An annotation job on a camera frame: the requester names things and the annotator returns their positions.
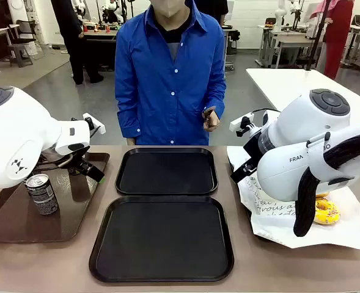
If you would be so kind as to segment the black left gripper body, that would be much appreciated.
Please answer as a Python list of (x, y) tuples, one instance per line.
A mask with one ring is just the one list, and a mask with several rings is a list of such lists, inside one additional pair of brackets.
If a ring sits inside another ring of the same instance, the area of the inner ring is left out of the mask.
[(84, 160), (85, 153), (74, 152), (69, 155), (69, 158), (64, 162), (64, 169), (67, 169), (69, 174), (86, 175), (90, 170), (89, 163)]

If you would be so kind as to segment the person's left hand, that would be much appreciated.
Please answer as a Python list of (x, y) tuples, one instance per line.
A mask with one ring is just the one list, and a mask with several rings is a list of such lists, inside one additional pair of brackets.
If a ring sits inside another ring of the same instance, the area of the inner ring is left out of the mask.
[(220, 120), (215, 112), (215, 106), (206, 109), (202, 113), (204, 119), (204, 130), (207, 132), (213, 132), (219, 125)]

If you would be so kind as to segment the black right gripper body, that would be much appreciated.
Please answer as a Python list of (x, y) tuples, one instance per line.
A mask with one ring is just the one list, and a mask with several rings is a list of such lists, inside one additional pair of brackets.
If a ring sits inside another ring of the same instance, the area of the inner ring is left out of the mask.
[(248, 142), (243, 147), (250, 158), (246, 161), (246, 165), (250, 167), (256, 167), (259, 160), (264, 154), (264, 149), (261, 143), (259, 143), (259, 137), (261, 133), (256, 133), (249, 138)]

